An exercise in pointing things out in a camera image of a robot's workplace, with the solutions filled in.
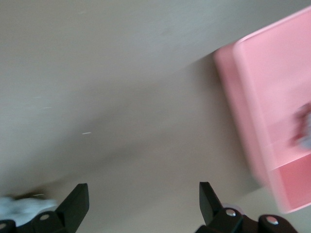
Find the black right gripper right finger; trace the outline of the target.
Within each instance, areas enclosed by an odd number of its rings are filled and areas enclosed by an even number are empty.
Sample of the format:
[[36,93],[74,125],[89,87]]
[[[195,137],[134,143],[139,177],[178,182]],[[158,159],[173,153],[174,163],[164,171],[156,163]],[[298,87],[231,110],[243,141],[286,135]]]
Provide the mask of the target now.
[[199,183],[199,205],[205,222],[200,233],[239,233],[242,214],[233,208],[224,208],[208,182]]

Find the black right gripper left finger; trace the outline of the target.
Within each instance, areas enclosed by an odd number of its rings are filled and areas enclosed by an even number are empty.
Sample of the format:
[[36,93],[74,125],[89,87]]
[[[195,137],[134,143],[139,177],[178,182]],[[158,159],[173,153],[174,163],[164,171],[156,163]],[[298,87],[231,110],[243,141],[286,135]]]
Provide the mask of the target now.
[[54,211],[31,221],[34,233],[75,233],[88,212],[88,185],[78,184]]

